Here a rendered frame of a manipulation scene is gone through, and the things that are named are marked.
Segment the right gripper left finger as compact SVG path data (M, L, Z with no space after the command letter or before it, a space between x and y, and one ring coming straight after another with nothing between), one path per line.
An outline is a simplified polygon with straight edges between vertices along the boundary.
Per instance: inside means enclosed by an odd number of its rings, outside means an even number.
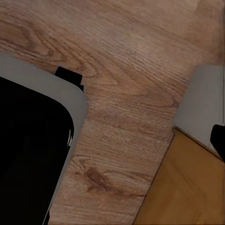
M0 130L0 181L24 144L21 125Z

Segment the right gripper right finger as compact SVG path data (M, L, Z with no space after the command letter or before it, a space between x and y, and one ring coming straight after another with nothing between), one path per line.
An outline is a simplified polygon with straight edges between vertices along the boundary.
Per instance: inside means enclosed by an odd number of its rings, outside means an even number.
M216 156L225 162L225 126L214 125L210 136L210 142L219 153L219 156Z

